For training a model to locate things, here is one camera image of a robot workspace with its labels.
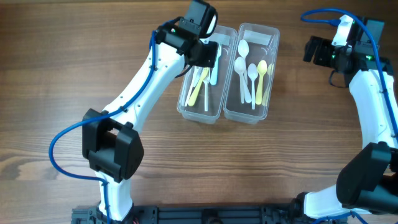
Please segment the yellow plastic spoon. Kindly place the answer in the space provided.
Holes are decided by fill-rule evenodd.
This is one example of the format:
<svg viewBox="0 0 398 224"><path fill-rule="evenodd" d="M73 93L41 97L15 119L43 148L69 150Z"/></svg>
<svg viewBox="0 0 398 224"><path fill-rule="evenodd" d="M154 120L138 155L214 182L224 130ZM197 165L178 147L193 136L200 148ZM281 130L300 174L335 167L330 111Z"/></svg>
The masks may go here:
<svg viewBox="0 0 398 224"><path fill-rule="evenodd" d="M256 90L256 104L260 105L262 102L262 91L264 85L264 75L267 73L267 62L265 60L261 60L257 65L257 72L259 75L259 80L257 84Z"/></svg>

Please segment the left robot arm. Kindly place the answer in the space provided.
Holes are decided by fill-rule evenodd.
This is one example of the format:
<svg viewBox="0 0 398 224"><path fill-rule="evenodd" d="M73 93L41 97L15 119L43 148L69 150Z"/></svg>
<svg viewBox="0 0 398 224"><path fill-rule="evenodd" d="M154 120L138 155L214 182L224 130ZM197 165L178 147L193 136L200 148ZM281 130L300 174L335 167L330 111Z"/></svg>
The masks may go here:
<svg viewBox="0 0 398 224"><path fill-rule="evenodd" d="M103 187L99 221L132 222L130 178L144 156L139 133L164 90L187 65L214 66L218 45L203 40L214 33L217 20L213 6L192 1L184 16L153 31L150 52L122 93L101 112L90 109L84 115L82 155Z"/></svg>

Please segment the clear plastic container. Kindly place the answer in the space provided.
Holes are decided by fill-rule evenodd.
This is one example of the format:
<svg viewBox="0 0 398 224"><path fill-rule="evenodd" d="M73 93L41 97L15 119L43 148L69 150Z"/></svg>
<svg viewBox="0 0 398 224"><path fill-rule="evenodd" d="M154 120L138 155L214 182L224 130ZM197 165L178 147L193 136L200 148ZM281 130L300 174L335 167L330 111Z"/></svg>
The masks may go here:
<svg viewBox="0 0 398 224"><path fill-rule="evenodd" d="M221 109L226 94L226 85L231 71L233 54L236 52L236 41L238 33L235 29L225 26L216 26L214 33L208 39L222 45L222 53L218 65L218 81L216 85L208 84L208 111L204 110L205 86L202 83L193 106L184 106L188 89L192 82L192 67L183 77L182 87L177 103L177 111L185 119L201 123L213 124L220 117Z"/></svg>
<svg viewBox="0 0 398 224"><path fill-rule="evenodd" d="M249 46L249 53L246 57L247 74L248 66L251 63L255 64L257 67L261 60L267 62L267 73L264 75L262 102L260 105L256 104L254 110L251 108L251 103L241 103L239 75L234 71L234 61L240 57L238 53L238 44L241 39L244 39ZM227 119L242 123L256 124L267 117L277 62L279 39L279 30L273 27L251 23L242 23L239 26L236 52L231 59L232 66L223 102L224 116ZM255 91L257 90L258 80L259 75L255 81ZM251 95L251 80L249 77L247 84Z"/></svg>

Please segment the white plastic fork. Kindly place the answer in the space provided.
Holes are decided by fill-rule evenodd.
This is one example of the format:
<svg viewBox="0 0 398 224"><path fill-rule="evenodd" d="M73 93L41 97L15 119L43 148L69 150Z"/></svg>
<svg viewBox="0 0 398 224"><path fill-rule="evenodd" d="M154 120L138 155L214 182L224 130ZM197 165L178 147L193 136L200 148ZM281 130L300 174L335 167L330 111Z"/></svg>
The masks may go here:
<svg viewBox="0 0 398 224"><path fill-rule="evenodd" d="M192 82L191 82L190 87L188 89L188 93L187 93L187 97L186 97L184 106L188 105L188 101L189 101L190 95L192 94L192 90L193 90L193 87L192 87Z"/></svg>
<svg viewBox="0 0 398 224"><path fill-rule="evenodd" d="M200 74L201 74L202 68L198 66L194 66L194 71L193 71L193 80L192 80L192 87L196 87Z"/></svg>
<svg viewBox="0 0 398 224"><path fill-rule="evenodd" d="M207 72L206 77L203 80L203 84L205 86L205 101L204 101L204 110L205 110L205 112L208 111L208 84L210 82L210 76L211 76L209 68L206 68L206 72Z"/></svg>

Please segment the yellow plastic fork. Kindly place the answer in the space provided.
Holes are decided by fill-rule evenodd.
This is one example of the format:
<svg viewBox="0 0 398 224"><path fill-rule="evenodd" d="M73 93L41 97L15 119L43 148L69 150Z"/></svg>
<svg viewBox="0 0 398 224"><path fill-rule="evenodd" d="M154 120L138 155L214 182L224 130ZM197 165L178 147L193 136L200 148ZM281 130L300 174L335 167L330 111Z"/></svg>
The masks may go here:
<svg viewBox="0 0 398 224"><path fill-rule="evenodd" d="M197 100L197 97L198 97L198 94L199 94L199 91L200 91L200 88L201 88L201 83L208 76L209 71L210 71L210 69L208 67L205 67L202 70L202 73L200 75L199 81L198 81L195 89L193 90L190 98L189 98L188 106L193 106L195 104L195 102Z"/></svg>

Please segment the white plastic spoon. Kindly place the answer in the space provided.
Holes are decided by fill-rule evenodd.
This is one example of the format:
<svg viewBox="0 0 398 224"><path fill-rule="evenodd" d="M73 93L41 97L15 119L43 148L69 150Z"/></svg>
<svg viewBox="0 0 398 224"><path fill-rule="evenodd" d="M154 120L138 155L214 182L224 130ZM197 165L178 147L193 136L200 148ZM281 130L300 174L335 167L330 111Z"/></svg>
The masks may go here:
<svg viewBox="0 0 398 224"><path fill-rule="evenodd" d="M245 81L247 82L248 81L248 75L247 75L246 57L248 56L248 53L249 53L249 46L248 46L248 43L244 39L241 39L239 41L238 53L244 60L244 68L245 68L245 70L244 70L243 76L244 76Z"/></svg>
<svg viewBox="0 0 398 224"><path fill-rule="evenodd" d="M254 110L256 107L255 81L258 77L258 72L256 65L253 63L248 66L248 77L251 80L251 108Z"/></svg>
<svg viewBox="0 0 398 224"><path fill-rule="evenodd" d="M234 71L239 75L239 87L240 87L240 95L241 95L241 103L251 103L251 95L248 90L247 81L244 79L244 71L246 69L245 61L242 57L238 57L234 61Z"/></svg>

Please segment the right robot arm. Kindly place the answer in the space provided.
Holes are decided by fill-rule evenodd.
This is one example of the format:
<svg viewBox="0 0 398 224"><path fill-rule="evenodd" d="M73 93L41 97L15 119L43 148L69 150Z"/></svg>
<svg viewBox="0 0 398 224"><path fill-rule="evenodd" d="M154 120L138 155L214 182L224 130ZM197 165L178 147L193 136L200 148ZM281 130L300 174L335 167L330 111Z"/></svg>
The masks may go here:
<svg viewBox="0 0 398 224"><path fill-rule="evenodd" d="M379 55L384 23L347 11L328 23L333 39L313 36L303 59L341 73L354 98L362 148L339 173L336 184L303 192L290 203L291 222L333 223L364 214L397 213L397 103L390 61Z"/></svg>

